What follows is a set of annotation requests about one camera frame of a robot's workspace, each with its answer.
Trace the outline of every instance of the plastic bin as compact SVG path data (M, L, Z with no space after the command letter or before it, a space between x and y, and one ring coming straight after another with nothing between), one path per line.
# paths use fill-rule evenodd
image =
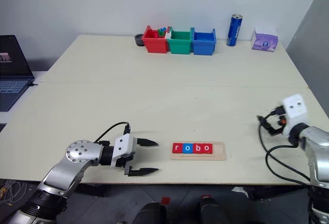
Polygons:
M166 36L171 53L189 54L192 51L192 28L188 31L174 31L168 27Z
M212 29L211 33L195 32L192 30L192 50L194 54L212 55L216 46L216 33Z
M167 53L169 50L167 39L159 36L157 30L152 30L148 25L143 36L142 41L149 53Z

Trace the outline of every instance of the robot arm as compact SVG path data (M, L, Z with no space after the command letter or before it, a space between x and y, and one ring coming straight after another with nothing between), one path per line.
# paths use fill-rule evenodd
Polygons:
M132 170L137 145L157 146L148 139L133 137L130 133L116 139L115 146L108 141L92 143L79 140L70 144L62 160L40 182L36 192L13 216L10 224L54 224L58 214L66 209L67 199L80 183L85 170L90 166L110 165L111 170L124 167L128 176L142 176L158 169Z
M272 136L282 133L293 145L300 145L308 157L310 171L309 197L313 222L329 224L329 133L307 125L307 109L301 95L282 100L270 115L279 115L279 129L274 129L266 118L259 117L261 125Z

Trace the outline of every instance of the laptop keyboard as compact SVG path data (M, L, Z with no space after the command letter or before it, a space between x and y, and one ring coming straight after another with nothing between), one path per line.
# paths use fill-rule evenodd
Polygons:
M16 94L28 83L28 80L1 80L0 93Z

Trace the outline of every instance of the red letter block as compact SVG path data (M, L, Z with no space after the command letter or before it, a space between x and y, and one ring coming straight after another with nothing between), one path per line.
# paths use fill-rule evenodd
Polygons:
M202 143L194 143L193 144L193 153L194 154L202 154L203 145Z
M173 153L176 153L176 154L183 153L183 144L182 143L174 143L173 144Z
M211 143L204 143L202 148L203 154L212 154L212 144Z

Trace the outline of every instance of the laptop screen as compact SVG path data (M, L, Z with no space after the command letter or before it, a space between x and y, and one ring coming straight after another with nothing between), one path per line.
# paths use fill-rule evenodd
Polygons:
M0 35L0 78L8 77L33 78L33 75L16 37Z

